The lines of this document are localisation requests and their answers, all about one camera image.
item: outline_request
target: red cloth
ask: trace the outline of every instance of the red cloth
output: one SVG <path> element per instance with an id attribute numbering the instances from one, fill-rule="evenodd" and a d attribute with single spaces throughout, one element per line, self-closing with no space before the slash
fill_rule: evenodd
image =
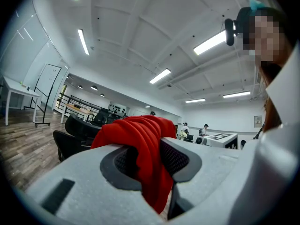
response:
<path id="1" fill-rule="evenodd" d="M 164 210 L 173 180 L 160 158 L 160 138 L 176 138 L 172 121 L 155 116 L 127 117 L 102 126 L 91 148 L 111 143 L 133 146 L 138 151 L 136 178 L 142 195 L 157 213 Z"/>

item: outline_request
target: floor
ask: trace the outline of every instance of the floor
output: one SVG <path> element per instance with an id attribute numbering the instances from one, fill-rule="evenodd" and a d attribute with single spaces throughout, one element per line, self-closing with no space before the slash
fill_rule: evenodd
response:
<path id="1" fill-rule="evenodd" d="M 51 122 L 50 126 L 35 127 L 32 116 L 33 110 L 10 109 L 8 126 L 0 118 L 0 153 L 7 179 L 23 191 L 60 163 L 53 131 L 66 132 L 58 112 L 46 112 L 45 122 Z M 37 111 L 36 122 L 42 119 L 43 113 Z"/>

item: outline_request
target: hair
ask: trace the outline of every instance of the hair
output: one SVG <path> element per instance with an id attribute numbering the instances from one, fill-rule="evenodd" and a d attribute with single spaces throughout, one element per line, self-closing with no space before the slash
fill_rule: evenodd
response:
<path id="1" fill-rule="evenodd" d="M 293 34 L 293 29 L 291 24 L 288 22 L 286 15 L 274 8 L 264 7 L 259 8 L 253 15 L 247 16 L 243 22 L 242 31 L 244 49 L 250 49 L 250 33 L 255 31 L 255 16 L 268 16 L 273 22 L 277 22 L 279 31 L 285 34 L 292 47 L 295 46 L 297 38 Z M 261 74 L 267 87 L 280 71 L 281 67 L 278 64 L 270 64 L 269 62 L 262 61 L 261 66 L 259 67 L 259 73 Z M 266 110 L 266 118 L 263 132 L 266 132 L 272 128 L 277 128 L 282 122 L 273 102 L 269 97 L 267 98 L 264 107 Z"/>

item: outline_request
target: whiteboard stand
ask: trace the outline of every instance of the whiteboard stand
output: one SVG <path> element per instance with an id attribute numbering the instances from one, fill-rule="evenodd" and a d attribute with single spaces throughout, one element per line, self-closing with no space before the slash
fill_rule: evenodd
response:
<path id="1" fill-rule="evenodd" d="M 37 105 L 38 108 L 43 112 L 44 115 L 43 115 L 43 122 L 35 123 L 36 128 L 40 124 L 48 124 L 48 126 L 50 126 L 50 122 L 45 122 L 45 114 L 46 114 L 46 109 L 47 109 L 47 105 L 48 105 L 48 100 L 49 100 L 49 97 L 50 97 L 50 94 L 51 94 L 51 91 L 53 88 L 53 84 L 54 84 L 60 70 L 61 70 L 61 67 L 51 65 L 51 64 L 46 64 L 39 79 L 37 80 L 37 84 L 34 88 L 34 91 L 36 91 L 36 89 L 39 90 L 42 94 L 44 94 L 47 97 L 47 101 L 46 101 L 44 110 L 39 105 Z M 34 101 L 33 98 L 31 98 L 30 107 L 25 106 L 24 109 L 25 108 L 34 109 L 34 107 L 32 107 L 32 102 L 36 103 L 38 101 Z"/>

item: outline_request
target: framed picture on wall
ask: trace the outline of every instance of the framed picture on wall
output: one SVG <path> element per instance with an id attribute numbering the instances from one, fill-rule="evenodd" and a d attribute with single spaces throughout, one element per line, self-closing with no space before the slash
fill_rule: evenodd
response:
<path id="1" fill-rule="evenodd" d="M 254 127 L 261 128 L 263 126 L 263 117 L 262 116 L 254 116 Z"/>

